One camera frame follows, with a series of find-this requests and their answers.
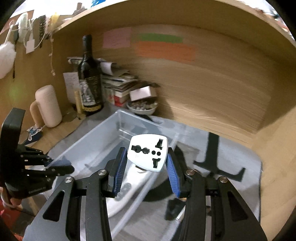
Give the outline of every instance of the metal screw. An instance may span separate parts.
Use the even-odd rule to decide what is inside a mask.
[[[98,171],[98,174],[100,176],[104,176],[104,175],[106,175],[106,173],[107,173],[107,171],[105,169],[101,169],[101,170]]]
[[[186,171],[186,174],[187,174],[188,176],[192,176],[192,175],[194,175],[194,173],[195,173],[195,171],[192,170],[192,169],[188,169],[188,170]]]
[[[227,183],[228,179],[227,179],[227,177],[219,177],[219,181],[222,183]]]
[[[72,182],[73,181],[73,177],[66,177],[65,178],[65,182],[66,183],[70,183],[70,182]]]

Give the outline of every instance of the white power adapter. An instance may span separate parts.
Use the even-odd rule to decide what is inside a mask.
[[[168,154],[168,139],[156,134],[141,134],[131,138],[128,159],[136,166],[160,172]]]

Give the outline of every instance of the green sticky note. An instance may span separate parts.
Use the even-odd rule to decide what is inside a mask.
[[[168,34],[143,33],[139,34],[139,41],[154,41],[180,44],[183,43],[183,38]]]

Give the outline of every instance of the blue gripper pad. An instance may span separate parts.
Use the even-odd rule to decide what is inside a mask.
[[[176,168],[174,166],[172,157],[169,153],[167,155],[166,167],[168,170],[168,178],[170,180],[170,186],[172,188],[172,191],[177,196],[177,198],[179,198],[181,194],[180,180],[179,180],[179,176],[177,174]]]
[[[114,185],[112,189],[112,193],[117,196],[117,193],[120,192],[121,184],[123,181],[124,171],[126,169],[126,163],[128,160],[127,157],[128,150],[124,147],[121,147],[119,150],[119,153],[116,157],[116,161],[119,161],[118,168],[116,170],[116,173],[114,175]]]

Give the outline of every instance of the wine bottle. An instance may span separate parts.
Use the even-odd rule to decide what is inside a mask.
[[[83,109],[87,116],[103,108],[100,69],[92,56],[92,37],[83,37],[83,59],[78,66],[78,77]]]

